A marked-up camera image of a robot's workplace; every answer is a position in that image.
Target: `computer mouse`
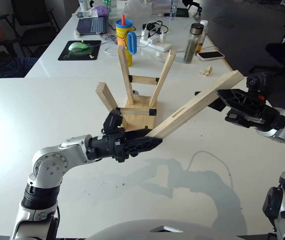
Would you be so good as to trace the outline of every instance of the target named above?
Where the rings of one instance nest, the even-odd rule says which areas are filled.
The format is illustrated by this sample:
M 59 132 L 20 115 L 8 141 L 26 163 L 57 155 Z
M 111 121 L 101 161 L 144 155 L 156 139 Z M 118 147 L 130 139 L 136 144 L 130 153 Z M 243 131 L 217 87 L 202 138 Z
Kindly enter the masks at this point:
M 84 49 L 87 49 L 88 45 L 82 42 L 74 42 L 72 44 L 70 44 L 70 46 L 68 47 L 68 50 L 76 53 L 76 52 L 81 52 Z

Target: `black mouse pad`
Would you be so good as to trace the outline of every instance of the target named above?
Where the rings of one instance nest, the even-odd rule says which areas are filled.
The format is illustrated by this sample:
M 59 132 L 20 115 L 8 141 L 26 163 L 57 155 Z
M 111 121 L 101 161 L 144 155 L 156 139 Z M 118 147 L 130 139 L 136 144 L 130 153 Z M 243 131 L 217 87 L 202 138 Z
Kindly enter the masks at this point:
M 88 48 L 78 52 L 72 52 L 68 50 L 69 46 L 73 43 L 82 43 L 82 41 L 78 40 L 67 42 L 66 46 L 64 47 L 62 53 L 58 58 L 59 61 L 96 60 L 102 41 L 83 41 L 84 44 L 88 45 Z

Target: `wooden stick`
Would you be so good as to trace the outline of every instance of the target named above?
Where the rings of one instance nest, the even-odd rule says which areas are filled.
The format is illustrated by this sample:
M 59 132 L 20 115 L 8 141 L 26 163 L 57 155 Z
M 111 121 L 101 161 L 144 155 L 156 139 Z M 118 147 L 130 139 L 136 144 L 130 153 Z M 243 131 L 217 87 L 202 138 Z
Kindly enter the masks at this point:
M 125 47 L 123 45 L 118 46 L 118 57 L 119 57 L 121 71 L 122 71 L 122 77 L 124 80 L 124 86 L 126 88 L 128 102 L 130 105 L 133 105 L 134 104 L 134 94 L 133 94 L 132 84 L 129 81 L 129 69 L 128 69 L 128 63 L 127 63 L 127 58 L 126 58 L 126 53 L 125 53 Z
M 117 108 L 122 115 L 144 115 L 144 116 L 156 116 L 156 109 L 143 109 L 143 108 L 128 108 L 128 107 L 118 107 Z
M 231 89 L 239 83 L 244 76 L 239 71 L 231 71 L 222 75 L 210 87 L 193 97 L 189 102 L 169 116 L 165 121 L 149 132 L 147 137 L 164 139 L 206 106 L 218 98 L 216 91 L 219 89 Z
M 175 56 L 176 56 L 176 50 L 170 49 L 170 51 L 169 51 L 169 53 L 167 55 L 167 59 L 166 59 L 164 65 L 163 65 L 158 84 L 157 84 L 157 86 L 156 86 L 156 88 L 155 88 L 155 90 L 153 92 L 153 95 L 150 98 L 150 102 L 149 102 L 149 107 L 150 108 L 153 108 L 155 103 L 157 102 L 158 95 L 161 92 L 161 89 L 162 89 L 162 87 L 164 85 L 164 82 L 165 82 L 165 79 L 166 79 L 166 77 L 168 75 L 168 72 L 171 69 L 171 66 L 173 64 Z
M 132 83 L 157 85 L 159 78 L 149 76 L 131 76 Z
M 118 108 L 118 105 L 105 82 L 98 83 L 96 93 L 109 112 Z M 122 125 L 127 127 L 127 122 L 124 117 L 122 118 Z

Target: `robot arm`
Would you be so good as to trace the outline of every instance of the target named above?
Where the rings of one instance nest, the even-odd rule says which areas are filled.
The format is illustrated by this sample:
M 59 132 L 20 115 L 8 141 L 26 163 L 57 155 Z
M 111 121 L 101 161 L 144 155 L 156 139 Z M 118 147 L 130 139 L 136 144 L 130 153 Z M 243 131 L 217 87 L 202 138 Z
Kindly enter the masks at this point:
M 268 76 L 263 73 L 249 76 L 247 87 L 248 92 L 240 89 L 217 91 L 216 105 L 221 103 L 231 108 L 225 120 L 246 128 L 255 127 L 258 134 L 285 143 L 285 110 L 266 105 L 270 92 Z M 262 210 L 274 226 L 277 238 L 285 239 L 285 171 L 279 177 L 279 186 L 269 190 Z
M 33 156 L 33 173 L 28 176 L 24 196 L 19 204 L 10 240 L 50 240 L 56 238 L 59 208 L 57 197 L 63 176 L 73 167 L 92 164 L 112 157 L 124 162 L 129 156 L 150 151 L 162 139 L 145 137 L 150 131 L 126 132 L 120 111 L 112 110 L 103 124 L 102 136 L 83 135 L 67 139 L 60 145 L 45 147 Z

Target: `yellow cup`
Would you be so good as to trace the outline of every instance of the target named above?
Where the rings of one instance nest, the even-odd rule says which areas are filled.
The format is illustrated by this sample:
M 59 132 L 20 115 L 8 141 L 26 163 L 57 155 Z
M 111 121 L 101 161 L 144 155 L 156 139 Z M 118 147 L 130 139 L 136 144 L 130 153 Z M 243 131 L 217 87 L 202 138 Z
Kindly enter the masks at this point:
M 116 21 L 117 44 L 125 46 L 128 67 L 133 65 L 133 54 L 137 52 L 137 36 L 133 32 L 133 21 L 126 19 L 125 25 L 122 20 Z

